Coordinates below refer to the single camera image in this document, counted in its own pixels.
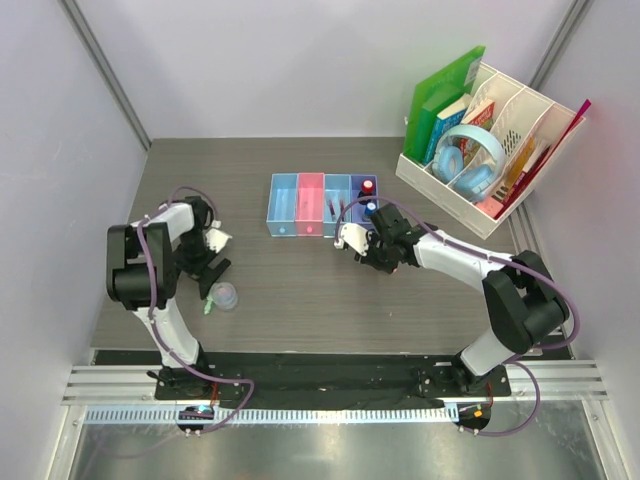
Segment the blue small object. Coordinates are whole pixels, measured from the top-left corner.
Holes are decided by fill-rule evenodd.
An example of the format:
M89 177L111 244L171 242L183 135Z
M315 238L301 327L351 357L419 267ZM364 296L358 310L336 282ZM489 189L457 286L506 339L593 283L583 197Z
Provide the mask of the blue small object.
M365 205L364 215L366 217L370 217L377 210L377 205L375 202L368 202Z

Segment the purple plastic bin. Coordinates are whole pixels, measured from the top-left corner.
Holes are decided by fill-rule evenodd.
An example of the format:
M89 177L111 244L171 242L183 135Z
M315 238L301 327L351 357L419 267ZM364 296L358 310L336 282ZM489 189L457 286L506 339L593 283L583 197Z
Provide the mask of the purple plastic bin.
M351 208L353 223L361 225L369 224L369 218L365 215L366 205L369 202L378 205L378 201L372 199L372 196L378 194L377 187L378 180L375 175L355 174L350 177L351 200L355 202Z

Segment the clear paperclip jar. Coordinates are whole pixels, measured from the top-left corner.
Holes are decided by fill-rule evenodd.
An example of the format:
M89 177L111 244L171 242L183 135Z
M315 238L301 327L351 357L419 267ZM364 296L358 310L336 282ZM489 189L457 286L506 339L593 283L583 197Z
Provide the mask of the clear paperclip jar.
M208 300L221 311L231 311L238 305L238 294L231 283L214 283L209 291Z

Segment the green mini highlighter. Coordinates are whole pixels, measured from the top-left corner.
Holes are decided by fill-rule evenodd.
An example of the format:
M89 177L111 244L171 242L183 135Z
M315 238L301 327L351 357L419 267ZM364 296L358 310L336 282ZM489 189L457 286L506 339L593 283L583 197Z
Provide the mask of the green mini highlighter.
M205 315L209 315L213 310L213 307L214 307L213 300L209 296L207 296L205 299L204 307L203 307L203 313Z

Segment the red black stamp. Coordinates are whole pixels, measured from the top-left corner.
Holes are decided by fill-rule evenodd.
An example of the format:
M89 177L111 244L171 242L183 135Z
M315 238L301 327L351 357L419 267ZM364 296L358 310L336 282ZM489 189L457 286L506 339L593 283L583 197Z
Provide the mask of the red black stamp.
M360 204L366 204L375 197L375 194L376 184L372 179L367 178L363 180L360 185L360 190L357 196L358 202Z

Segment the light blue bin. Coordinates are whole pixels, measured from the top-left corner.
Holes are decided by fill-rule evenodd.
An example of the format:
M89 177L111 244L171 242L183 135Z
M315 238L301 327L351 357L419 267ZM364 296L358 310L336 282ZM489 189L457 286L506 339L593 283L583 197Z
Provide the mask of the light blue bin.
M272 237L296 237L297 173L274 173L271 178L266 225Z
M323 236L331 238L335 234L336 221L339 216L339 198L345 200L346 205L351 199L350 176L347 174L326 174L324 176L323 194ZM327 198L331 198L336 213L336 221L332 221L327 207Z

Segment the pink plastic bin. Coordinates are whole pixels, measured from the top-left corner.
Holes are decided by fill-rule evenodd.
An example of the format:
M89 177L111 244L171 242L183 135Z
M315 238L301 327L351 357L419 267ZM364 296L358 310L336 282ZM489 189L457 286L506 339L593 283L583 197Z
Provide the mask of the pink plastic bin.
M324 219L324 174L298 175L295 225L299 236L321 237Z

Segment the light blue front bin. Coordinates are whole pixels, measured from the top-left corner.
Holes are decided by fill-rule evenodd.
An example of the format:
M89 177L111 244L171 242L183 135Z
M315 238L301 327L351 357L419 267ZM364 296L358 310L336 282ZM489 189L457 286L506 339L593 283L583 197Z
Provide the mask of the light blue front bin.
M272 237L296 237L297 173L274 173L271 178L266 225Z

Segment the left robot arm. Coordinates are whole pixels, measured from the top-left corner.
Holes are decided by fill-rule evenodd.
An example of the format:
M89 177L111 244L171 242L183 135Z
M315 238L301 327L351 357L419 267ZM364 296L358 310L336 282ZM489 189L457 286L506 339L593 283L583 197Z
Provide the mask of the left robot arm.
M184 275L204 300L231 266L221 256L230 239L200 192L171 198L154 214L107 230L106 291L143 322L161 354L159 370L147 373L160 400L200 399L214 390L208 359L186 326L176 292Z

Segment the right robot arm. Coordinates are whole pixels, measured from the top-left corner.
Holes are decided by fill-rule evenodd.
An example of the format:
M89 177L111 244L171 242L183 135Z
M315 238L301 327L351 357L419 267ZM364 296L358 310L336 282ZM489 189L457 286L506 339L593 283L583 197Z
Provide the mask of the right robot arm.
M530 250L513 256L475 247L428 223L410 224L390 203L372 211L370 222L370 229L342 225L334 246L351 247L358 262L388 274L403 263L443 273L484 295L490 327L451 359L451 380L462 394L477 393L497 367L569 318L544 262Z

